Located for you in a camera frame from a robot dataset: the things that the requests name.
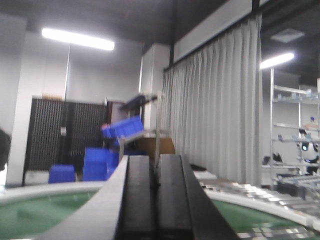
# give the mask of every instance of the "blue bin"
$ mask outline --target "blue bin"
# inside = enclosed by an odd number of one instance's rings
[[[110,169],[118,166],[119,154],[104,148],[86,148],[83,181],[104,181],[112,174]]]
[[[130,137],[144,130],[140,116],[134,116],[119,121],[102,130],[102,135],[107,138]]]
[[[75,167],[73,165],[53,165],[49,171],[49,184],[68,183],[76,180]]]

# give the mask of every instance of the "white robot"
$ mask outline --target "white robot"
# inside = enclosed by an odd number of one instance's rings
[[[319,160],[319,144],[312,142],[310,133],[306,133],[304,129],[299,129],[299,133],[305,136],[306,141],[296,143],[298,148],[297,159],[307,164],[315,164]],[[318,171],[318,166],[306,166],[306,170],[302,171],[304,175],[314,175]]]

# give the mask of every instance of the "dark ceiling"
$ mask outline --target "dark ceiling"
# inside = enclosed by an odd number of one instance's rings
[[[227,0],[0,0],[0,12],[27,19],[27,29],[65,29],[100,37],[171,45]],[[287,28],[305,35],[289,43],[270,39]],[[320,0],[270,0],[264,5],[262,59],[294,51],[295,59],[277,69],[315,84],[319,77]]]
[[[0,12],[43,27],[170,45],[226,0],[0,0]]]
[[[320,77],[320,0],[277,0],[275,3],[275,7],[262,15],[262,59],[292,51],[294,59],[276,69],[301,75],[301,84],[316,85]],[[304,36],[288,43],[271,39],[285,29],[298,30]]]

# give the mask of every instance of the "gray curtain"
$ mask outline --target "gray curtain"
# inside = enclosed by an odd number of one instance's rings
[[[261,16],[164,73],[164,128],[178,154],[217,176],[261,184]]]

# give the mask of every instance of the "fluorescent light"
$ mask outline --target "fluorescent light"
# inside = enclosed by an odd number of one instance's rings
[[[65,43],[76,44],[108,51],[112,51],[115,48],[115,43],[113,41],[51,28],[42,29],[42,36],[48,39],[53,39]]]
[[[273,58],[270,58],[268,60],[265,60],[263,61],[261,64],[260,64],[260,69],[266,69],[266,68],[269,68],[269,67],[272,67],[272,66],[275,66],[275,65],[278,65],[278,64],[282,64],[282,63],[285,63],[291,59],[293,59],[295,57],[295,55],[293,53],[286,53],[286,54],[282,54],[282,55],[279,55],[279,56],[275,56]]]

